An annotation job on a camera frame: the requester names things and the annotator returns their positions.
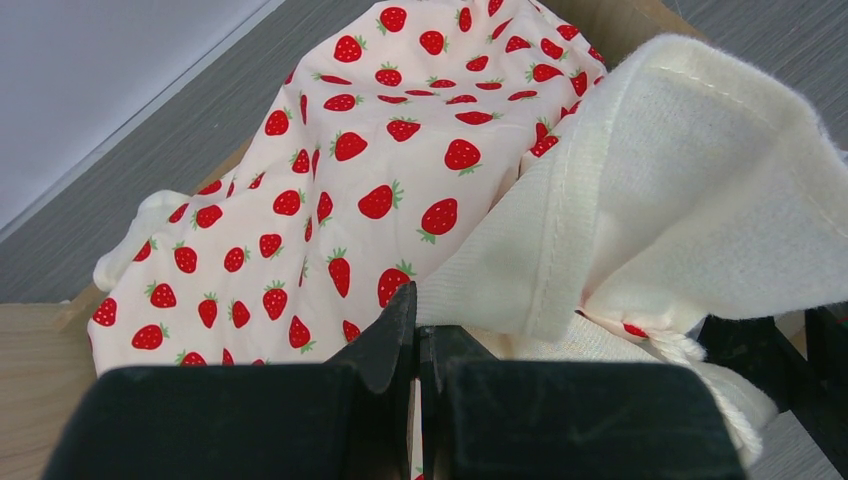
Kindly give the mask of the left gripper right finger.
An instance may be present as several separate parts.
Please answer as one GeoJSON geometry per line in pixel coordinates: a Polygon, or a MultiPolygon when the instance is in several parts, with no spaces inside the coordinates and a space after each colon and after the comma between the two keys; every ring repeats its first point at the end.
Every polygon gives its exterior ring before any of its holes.
{"type": "Polygon", "coordinates": [[[421,331],[429,479],[742,479],[712,395],[657,363],[502,361],[421,331]]]}

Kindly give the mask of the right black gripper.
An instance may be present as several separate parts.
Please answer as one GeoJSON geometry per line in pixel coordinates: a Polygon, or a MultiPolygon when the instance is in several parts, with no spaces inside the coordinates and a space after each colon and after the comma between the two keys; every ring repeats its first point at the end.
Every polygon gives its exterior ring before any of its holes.
{"type": "Polygon", "coordinates": [[[847,304],[802,312],[807,353],[773,317],[708,317],[698,336],[711,363],[728,367],[790,412],[843,478],[847,477],[847,304]]]}

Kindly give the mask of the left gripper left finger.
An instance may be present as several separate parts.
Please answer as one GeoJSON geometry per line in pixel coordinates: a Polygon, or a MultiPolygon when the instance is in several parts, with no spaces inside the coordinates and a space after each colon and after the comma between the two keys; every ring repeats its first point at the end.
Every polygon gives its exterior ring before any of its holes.
{"type": "Polygon", "coordinates": [[[144,366],[82,398],[47,479],[406,479],[417,290],[319,364],[144,366]]]}

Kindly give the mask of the strawberry print ruffled blanket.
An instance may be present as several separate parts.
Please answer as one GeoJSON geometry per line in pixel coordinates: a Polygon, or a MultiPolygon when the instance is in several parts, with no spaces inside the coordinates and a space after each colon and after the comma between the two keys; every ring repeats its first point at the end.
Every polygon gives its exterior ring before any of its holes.
{"type": "Polygon", "coordinates": [[[535,1],[384,1],[94,281],[100,374],[324,361],[413,281],[420,324],[501,359],[693,370],[751,465],[775,405],[690,333],[846,299],[847,166],[803,96],[698,40],[607,70],[535,1]]]}

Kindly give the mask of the wooden pet bed frame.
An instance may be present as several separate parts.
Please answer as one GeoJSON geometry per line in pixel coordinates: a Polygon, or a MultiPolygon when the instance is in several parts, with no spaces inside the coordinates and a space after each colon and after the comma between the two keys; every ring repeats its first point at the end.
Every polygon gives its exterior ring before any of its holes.
{"type": "MultiPolygon", "coordinates": [[[[268,99],[307,46],[365,9],[354,1],[333,13],[325,1],[286,2],[243,40],[110,148],[1,247],[1,475],[38,478],[71,409],[94,378],[83,322],[100,294],[83,277],[94,260],[96,230],[114,237],[129,204],[162,180],[183,185],[227,171],[254,123],[249,90],[268,99]]],[[[802,313],[777,321],[801,354],[802,313]]],[[[799,420],[788,412],[766,433],[757,479],[837,479],[799,420]]]]}

